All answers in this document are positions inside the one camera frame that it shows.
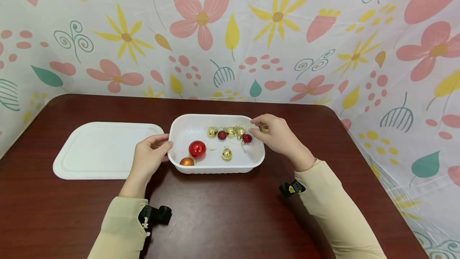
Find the orange ornament ball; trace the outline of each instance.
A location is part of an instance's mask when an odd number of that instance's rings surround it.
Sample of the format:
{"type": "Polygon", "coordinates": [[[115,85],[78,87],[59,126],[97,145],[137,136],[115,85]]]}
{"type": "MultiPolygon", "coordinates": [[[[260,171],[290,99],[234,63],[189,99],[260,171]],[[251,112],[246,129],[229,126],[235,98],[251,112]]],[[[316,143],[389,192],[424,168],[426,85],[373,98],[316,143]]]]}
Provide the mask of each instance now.
{"type": "Polygon", "coordinates": [[[179,164],[184,165],[184,166],[193,166],[195,165],[195,161],[191,159],[190,157],[185,157],[185,158],[182,158],[179,164]]]}

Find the white plastic container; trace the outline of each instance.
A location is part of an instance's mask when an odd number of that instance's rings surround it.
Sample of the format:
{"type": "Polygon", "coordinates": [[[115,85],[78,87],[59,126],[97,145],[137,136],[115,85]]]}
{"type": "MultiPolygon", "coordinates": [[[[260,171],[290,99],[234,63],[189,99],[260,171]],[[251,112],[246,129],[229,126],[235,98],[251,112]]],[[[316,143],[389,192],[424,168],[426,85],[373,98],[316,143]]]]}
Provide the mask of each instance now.
{"type": "Polygon", "coordinates": [[[253,128],[251,118],[246,116],[212,115],[212,114],[185,114],[174,120],[169,132],[169,140],[174,142],[168,152],[169,160],[177,170],[185,174],[203,173],[245,173],[260,165],[265,158],[264,144],[252,137],[251,143],[244,145],[244,150],[236,138],[227,137],[220,141],[217,137],[208,137],[208,128],[224,128],[241,126],[246,130],[253,128]],[[180,165],[184,157],[189,157],[188,146],[195,140],[203,141],[206,145],[206,154],[197,159],[194,166],[180,165]],[[232,151],[229,161],[222,159],[225,147],[232,151]]]}
{"type": "Polygon", "coordinates": [[[53,163],[54,174],[66,180],[126,179],[136,144],[155,134],[164,134],[155,124],[87,123],[64,143],[53,163]]]}

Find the black wrist strap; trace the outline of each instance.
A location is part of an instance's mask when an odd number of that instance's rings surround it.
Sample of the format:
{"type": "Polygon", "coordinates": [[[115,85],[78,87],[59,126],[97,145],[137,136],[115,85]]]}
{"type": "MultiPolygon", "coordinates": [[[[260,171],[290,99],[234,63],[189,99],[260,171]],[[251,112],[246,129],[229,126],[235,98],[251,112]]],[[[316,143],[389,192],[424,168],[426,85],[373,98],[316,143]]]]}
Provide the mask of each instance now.
{"type": "Polygon", "coordinates": [[[157,209],[145,205],[137,218],[145,230],[150,230],[153,225],[168,225],[172,214],[171,208],[167,206],[160,206],[160,208],[157,209]]]}
{"type": "Polygon", "coordinates": [[[295,193],[304,192],[305,190],[305,186],[300,184],[297,180],[294,180],[294,182],[291,184],[285,182],[280,185],[280,191],[285,198],[288,198],[295,193]]]}

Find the person's left hand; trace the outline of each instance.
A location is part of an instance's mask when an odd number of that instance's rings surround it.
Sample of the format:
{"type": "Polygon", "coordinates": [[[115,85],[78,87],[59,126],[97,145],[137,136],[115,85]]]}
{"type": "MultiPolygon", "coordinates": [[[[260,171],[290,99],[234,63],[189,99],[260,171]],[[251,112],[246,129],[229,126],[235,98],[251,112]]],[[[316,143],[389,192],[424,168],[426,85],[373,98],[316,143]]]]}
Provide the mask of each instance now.
{"type": "Polygon", "coordinates": [[[161,162],[168,160],[165,154],[173,147],[167,141],[169,134],[152,135],[138,144],[134,151],[133,166],[120,195],[122,197],[143,198],[145,188],[161,162]]]}

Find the gold ornament ball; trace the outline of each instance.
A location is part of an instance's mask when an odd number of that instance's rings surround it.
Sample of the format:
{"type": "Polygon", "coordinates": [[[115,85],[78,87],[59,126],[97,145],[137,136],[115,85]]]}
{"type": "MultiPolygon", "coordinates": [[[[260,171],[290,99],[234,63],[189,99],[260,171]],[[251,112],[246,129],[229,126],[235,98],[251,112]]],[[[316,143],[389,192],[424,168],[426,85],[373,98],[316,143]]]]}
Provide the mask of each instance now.
{"type": "Polygon", "coordinates": [[[224,160],[230,160],[231,159],[231,150],[228,148],[225,148],[222,151],[222,159],[224,160]]]}
{"type": "Polygon", "coordinates": [[[193,166],[195,165],[195,162],[190,157],[184,157],[179,164],[184,166],[193,166]]]}
{"type": "Polygon", "coordinates": [[[262,133],[268,134],[268,126],[267,126],[267,125],[259,126],[259,130],[260,130],[262,133]]]}
{"type": "Polygon", "coordinates": [[[227,128],[226,132],[227,132],[227,135],[229,137],[235,136],[235,129],[234,128],[227,128]]]}
{"type": "Polygon", "coordinates": [[[236,134],[242,137],[243,135],[246,134],[246,130],[244,128],[237,128],[236,129],[236,134]]]}
{"type": "Polygon", "coordinates": [[[208,137],[215,137],[217,135],[217,128],[208,128],[208,137]]]}

